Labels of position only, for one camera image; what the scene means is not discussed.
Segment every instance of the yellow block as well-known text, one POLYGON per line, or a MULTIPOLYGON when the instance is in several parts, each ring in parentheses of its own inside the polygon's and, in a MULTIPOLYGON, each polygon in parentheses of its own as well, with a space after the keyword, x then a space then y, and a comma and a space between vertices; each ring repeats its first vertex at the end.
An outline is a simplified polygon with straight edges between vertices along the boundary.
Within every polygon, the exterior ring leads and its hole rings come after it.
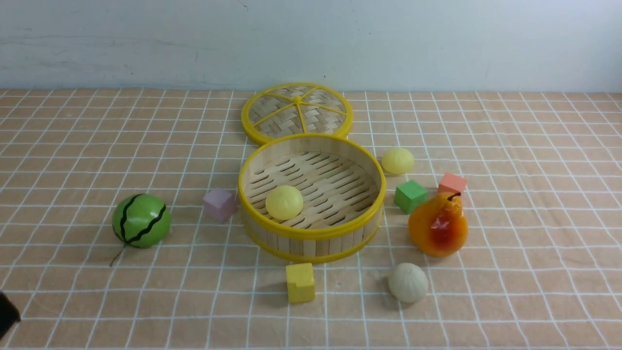
POLYGON ((285 277, 290 303, 308 303, 315 299, 315 279, 311 263, 285 266, 285 277))

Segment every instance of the bamboo steamer lid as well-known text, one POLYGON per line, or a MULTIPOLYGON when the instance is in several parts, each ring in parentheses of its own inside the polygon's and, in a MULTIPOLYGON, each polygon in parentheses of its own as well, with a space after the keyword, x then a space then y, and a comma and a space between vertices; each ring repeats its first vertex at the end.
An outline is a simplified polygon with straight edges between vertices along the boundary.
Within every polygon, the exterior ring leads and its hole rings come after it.
POLYGON ((242 126, 258 145, 300 133, 345 138, 353 112, 342 94, 312 83, 276 85, 252 96, 242 109, 242 126))

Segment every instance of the pear stem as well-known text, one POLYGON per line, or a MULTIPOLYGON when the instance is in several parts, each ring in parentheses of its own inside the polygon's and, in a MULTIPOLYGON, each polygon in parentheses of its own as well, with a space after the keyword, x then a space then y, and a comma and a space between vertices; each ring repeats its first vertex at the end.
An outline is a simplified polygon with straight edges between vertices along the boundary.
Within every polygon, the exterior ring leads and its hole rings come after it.
POLYGON ((451 202, 454 197, 460 197, 461 195, 462 195, 462 193, 460 193, 460 192, 458 192, 456 194, 452 194, 451 196, 447 197, 447 200, 451 202))
POLYGON ((109 265, 110 267, 113 266, 114 262, 121 256, 121 254, 123 253, 123 251, 125 250, 127 246, 128 244, 123 245, 123 248, 121 249, 121 251, 117 255, 115 255, 115 257, 113 258, 113 261, 110 262, 110 265, 109 265))

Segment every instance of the white wall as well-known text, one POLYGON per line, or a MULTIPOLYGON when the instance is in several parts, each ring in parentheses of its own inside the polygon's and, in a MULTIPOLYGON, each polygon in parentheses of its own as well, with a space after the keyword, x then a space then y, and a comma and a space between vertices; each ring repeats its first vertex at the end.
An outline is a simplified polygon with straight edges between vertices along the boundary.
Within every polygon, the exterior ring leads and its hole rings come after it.
POLYGON ((0 87, 622 91, 622 0, 0 0, 0 87))

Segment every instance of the orange block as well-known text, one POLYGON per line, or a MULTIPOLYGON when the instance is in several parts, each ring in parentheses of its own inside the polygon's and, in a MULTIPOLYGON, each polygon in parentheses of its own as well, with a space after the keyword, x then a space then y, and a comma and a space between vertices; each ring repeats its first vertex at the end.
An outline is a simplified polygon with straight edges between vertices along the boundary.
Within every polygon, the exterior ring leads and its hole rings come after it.
POLYGON ((466 188, 467 179, 458 175, 454 175, 452 173, 445 173, 445 175, 443 175, 443 178, 440 180, 437 194, 442 192, 463 192, 466 188))

